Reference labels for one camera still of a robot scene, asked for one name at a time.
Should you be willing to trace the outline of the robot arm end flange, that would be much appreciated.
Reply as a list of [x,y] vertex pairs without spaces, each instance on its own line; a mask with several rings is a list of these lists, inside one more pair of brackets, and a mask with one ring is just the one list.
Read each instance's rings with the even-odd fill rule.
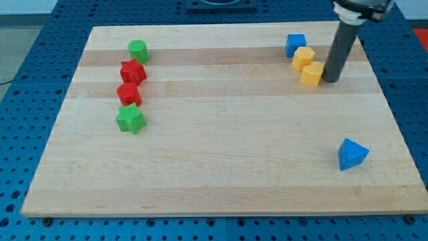
[[365,21],[380,22],[390,12],[394,0],[331,0],[333,11],[349,25],[362,25]]

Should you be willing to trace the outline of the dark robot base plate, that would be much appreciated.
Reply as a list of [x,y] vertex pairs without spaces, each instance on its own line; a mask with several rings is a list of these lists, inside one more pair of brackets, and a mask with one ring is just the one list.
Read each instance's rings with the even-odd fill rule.
[[187,11],[193,10],[256,10],[256,0],[185,0]]

